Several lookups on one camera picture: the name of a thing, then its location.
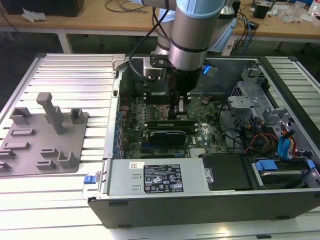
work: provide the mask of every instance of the workbench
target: workbench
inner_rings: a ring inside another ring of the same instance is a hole
[[[251,0],[241,1],[241,9]],[[146,7],[148,13],[125,12],[117,13],[105,8],[106,0],[85,0],[84,6],[77,17],[47,16],[46,21],[29,22],[21,15],[8,15],[8,20],[20,32],[27,33],[51,33],[57,34],[65,54],[73,52],[68,35],[122,35],[144,36],[152,28],[152,9]],[[129,8],[139,7],[134,3],[127,5]],[[111,9],[119,10],[115,2],[108,4]],[[243,9],[243,13],[249,21],[260,24],[253,39],[275,42],[304,42],[320,43],[320,28],[311,22],[281,23],[277,16],[266,16],[265,19],[252,18],[253,12]],[[3,16],[0,16],[0,31],[14,32]],[[223,55],[230,55],[230,46],[243,34],[243,27],[238,22],[232,32]]]
[[[299,62],[268,57],[279,76],[320,127],[320,85]],[[98,183],[84,185],[84,176],[102,169],[113,79],[111,54],[47,54],[37,57],[0,113],[0,144],[13,123],[14,107],[31,114],[44,113],[37,104],[39,92],[50,91],[52,103],[63,113],[82,108],[89,120],[76,173],[0,178],[1,239],[104,238],[114,240],[186,239],[320,239],[320,207],[289,220],[220,222],[107,229],[87,204]],[[270,89],[279,106],[282,100]]]

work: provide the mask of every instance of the blue plastic clip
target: blue plastic clip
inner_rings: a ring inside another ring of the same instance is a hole
[[[87,175],[87,176],[84,176],[83,183],[84,184],[96,184],[96,179],[97,179],[96,176]]]
[[[306,163],[308,164],[308,166],[309,166],[309,168],[310,168],[311,170],[316,167],[315,164],[314,164],[314,162],[313,162],[311,159],[308,159],[308,160],[306,161]]]
[[[258,162],[255,163],[255,167],[258,170],[258,172],[278,170],[278,167],[275,161],[272,159],[259,160]]]

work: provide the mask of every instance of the white paper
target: white paper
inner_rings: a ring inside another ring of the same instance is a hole
[[[45,21],[47,20],[46,15],[42,12],[33,12],[33,11],[28,11],[24,8],[23,9],[23,13],[22,13],[22,17],[27,19],[28,21],[34,23],[35,20],[36,21]]]

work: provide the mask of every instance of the blue tab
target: blue tab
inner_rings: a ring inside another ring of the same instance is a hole
[[[289,138],[285,139],[280,156],[283,157],[286,161],[290,161],[290,158],[288,157],[288,151],[290,149],[290,145],[291,145],[290,139]]]
[[[275,161],[272,159],[259,160],[258,162],[255,163],[255,166],[258,172],[278,170],[278,167]]]
[[[314,164],[314,162],[313,162],[311,159],[308,159],[308,160],[306,161],[306,163],[308,164],[308,166],[309,166],[309,168],[310,168],[311,170],[316,167],[315,164]]]
[[[96,176],[87,175],[87,176],[84,176],[83,183],[84,184],[96,184],[96,179],[97,179]]]
[[[283,147],[284,142],[285,142],[285,139],[283,136],[281,136],[279,138],[279,143],[278,143],[278,154],[280,157],[281,157],[281,152],[282,152],[282,147]]]

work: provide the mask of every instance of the warning label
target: warning label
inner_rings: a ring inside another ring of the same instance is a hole
[[[144,165],[144,192],[147,194],[184,191],[180,164]]]

